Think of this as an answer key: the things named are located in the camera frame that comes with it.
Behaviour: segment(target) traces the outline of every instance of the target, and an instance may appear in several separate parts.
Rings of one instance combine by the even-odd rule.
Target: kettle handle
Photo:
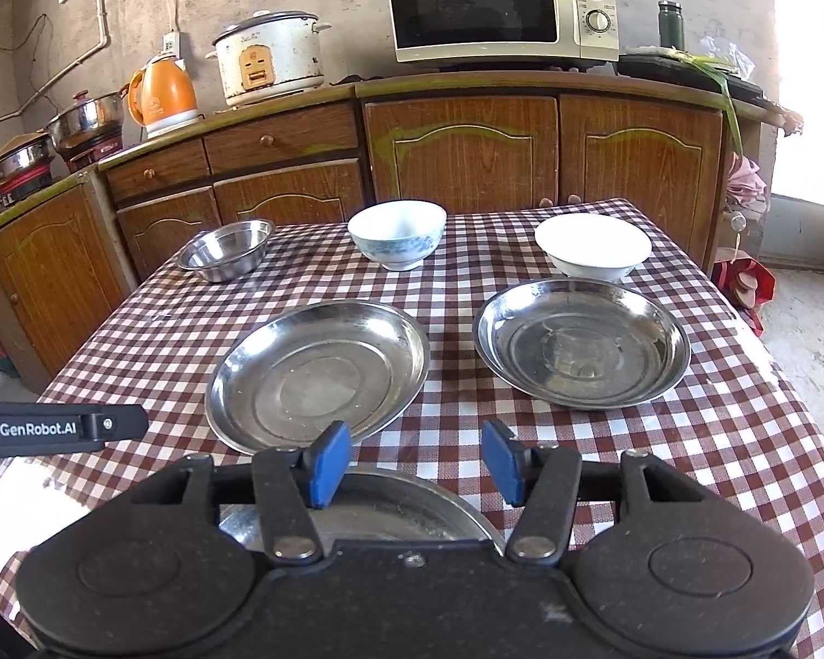
[[[132,74],[132,81],[128,82],[128,113],[132,115],[138,125],[146,126],[143,121],[143,112],[137,103],[137,90],[141,85],[141,81],[143,81],[143,69],[138,69]]]

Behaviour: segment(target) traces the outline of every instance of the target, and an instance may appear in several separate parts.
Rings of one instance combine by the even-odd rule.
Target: microwave control panel
[[[617,0],[576,0],[576,4],[581,56],[616,61],[620,54]]]

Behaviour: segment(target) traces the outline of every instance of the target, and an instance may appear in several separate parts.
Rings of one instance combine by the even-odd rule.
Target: stainless steel bowl
[[[500,378],[572,409],[621,409],[662,396],[690,365],[690,340],[662,305],[611,283],[554,277],[492,297],[476,351]]]
[[[69,109],[52,119],[46,128],[52,136],[55,151],[62,156],[78,150],[88,140],[105,133],[122,131],[125,121],[125,105],[122,92],[114,91],[105,96],[87,98],[88,91],[81,91]]]
[[[503,536],[468,502],[436,483],[384,468],[349,468],[330,507],[308,512],[327,554],[337,539],[490,539],[503,549]],[[263,550],[255,505],[221,506],[220,530],[248,550]]]
[[[274,232],[270,220],[240,220],[199,233],[177,253],[177,267],[210,283],[228,282],[257,268]]]
[[[356,443],[409,407],[430,363],[427,336],[406,312],[366,299],[321,302],[235,344],[213,372],[204,413],[242,453],[308,446],[336,419]]]
[[[52,141],[46,134],[7,153],[0,158],[0,184],[40,163],[52,160],[53,156]]]

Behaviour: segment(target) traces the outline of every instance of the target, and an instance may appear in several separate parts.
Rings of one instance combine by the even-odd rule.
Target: white pipe
[[[65,74],[67,74],[72,69],[75,69],[77,66],[81,65],[89,57],[97,54],[102,49],[104,49],[110,43],[110,32],[107,30],[107,8],[106,4],[104,4],[104,0],[96,0],[97,1],[97,31],[99,34],[98,42],[95,46],[93,46],[88,52],[80,55],[76,59],[74,59],[70,64],[65,66],[60,72],[55,74],[53,78],[49,81],[46,81],[42,87],[40,87],[37,91],[35,91],[31,98],[24,102],[19,108],[18,111],[14,111],[11,114],[4,114],[0,116],[0,124],[4,121],[9,121],[10,118],[15,118],[16,116],[21,116],[28,107],[31,106],[37,99],[40,98],[44,94],[46,90],[49,89],[56,81],[62,78]]]

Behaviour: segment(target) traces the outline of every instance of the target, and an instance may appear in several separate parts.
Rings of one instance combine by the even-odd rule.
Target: blue gripper pad
[[[352,459],[352,433],[347,423],[334,421],[305,452],[308,473],[308,507],[326,508]]]
[[[522,443],[499,421],[482,426],[482,460],[503,500],[515,508],[525,505],[524,450]]]

